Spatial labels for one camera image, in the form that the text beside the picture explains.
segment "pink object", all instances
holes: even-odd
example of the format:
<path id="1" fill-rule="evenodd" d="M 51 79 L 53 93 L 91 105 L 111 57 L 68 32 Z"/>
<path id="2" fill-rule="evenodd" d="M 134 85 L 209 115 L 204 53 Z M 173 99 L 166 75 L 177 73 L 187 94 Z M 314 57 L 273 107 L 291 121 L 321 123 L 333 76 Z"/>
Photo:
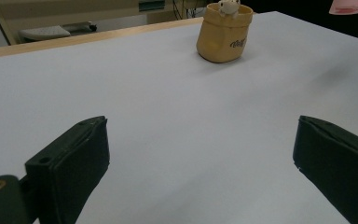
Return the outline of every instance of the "pink object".
<path id="1" fill-rule="evenodd" d="M 358 14 L 358 0 L 333 0 L 329 13 L 333 15 Z"/>

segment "white plush toy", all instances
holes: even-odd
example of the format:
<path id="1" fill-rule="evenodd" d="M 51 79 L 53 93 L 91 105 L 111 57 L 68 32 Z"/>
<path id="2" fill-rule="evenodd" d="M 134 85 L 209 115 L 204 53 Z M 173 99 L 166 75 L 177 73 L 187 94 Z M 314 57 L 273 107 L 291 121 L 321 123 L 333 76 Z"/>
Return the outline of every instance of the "white plush toy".
<path id="1" fill-rule="evenodd" d="M 241 5 L 240 0 L 221 0 L 218 4 L 220 16 L 232 15 L 233 19 L 237 18 L 238 9 Z"/>

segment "table surface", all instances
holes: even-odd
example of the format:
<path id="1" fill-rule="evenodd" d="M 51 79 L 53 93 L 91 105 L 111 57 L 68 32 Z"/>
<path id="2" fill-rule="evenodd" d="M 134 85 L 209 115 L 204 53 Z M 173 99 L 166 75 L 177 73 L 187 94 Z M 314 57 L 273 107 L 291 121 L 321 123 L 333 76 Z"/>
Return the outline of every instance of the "table surface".
<path id="1" fill-rule="evenodd" d="M 0 49 L 0 175 L 105 115 L 111 165 L 77 223 L 348 223 L 292 153 L 300 115 L 358 134 L 358 39 L 257 14 L 242 57 L 209 63 L 194 22 Z"/>

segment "dark background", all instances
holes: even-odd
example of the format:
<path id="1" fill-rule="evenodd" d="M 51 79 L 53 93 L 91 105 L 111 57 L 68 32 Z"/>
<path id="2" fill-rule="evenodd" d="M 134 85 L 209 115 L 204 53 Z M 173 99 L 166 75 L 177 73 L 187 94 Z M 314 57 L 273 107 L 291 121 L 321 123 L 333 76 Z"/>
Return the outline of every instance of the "dark background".
<path id="1" fill-rule="evenodd" d="M 241 0 L 254 12 L 279 11 L 283 14 L 308 21 L 343 34 L 358 37 L 358 14 L 331 15 L 328 13 L 333 0 Z"/>

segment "wooden table edge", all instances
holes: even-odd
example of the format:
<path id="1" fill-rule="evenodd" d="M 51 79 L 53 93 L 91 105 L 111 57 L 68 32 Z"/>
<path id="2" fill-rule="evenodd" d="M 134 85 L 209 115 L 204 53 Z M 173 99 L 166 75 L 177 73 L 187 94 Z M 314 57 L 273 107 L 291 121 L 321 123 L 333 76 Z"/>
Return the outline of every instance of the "wooden table edge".
<path id="1" fill-rule="evenodd" d="M 104 39 L 122 37 L 126 35 L 137 35 L 137 34 L 151 32 L 151 31 L 170 29 L 178 26 L 197 24 L 197 23 L 201 23 L 202 21 L 203 18 L 187 19 L 181 21 L 167 21 L 162 23 L 148 24 L 143 26 L 113 30 L 113 31 L 93 33 L 89 35 L 77 35 L 77 36 L 70 36 L 66 38 L 39 41 L 34 43 L 5 46 L 5 47 L 0 47 L 0 57 L 13 55 L 13 54 L 27 53 L 27 52 L 32 52 L 42 49 L 54 49 L 54 48 L 72 46 L 72 45 L 89 43 L 89 42 L 99 41 Z"/>

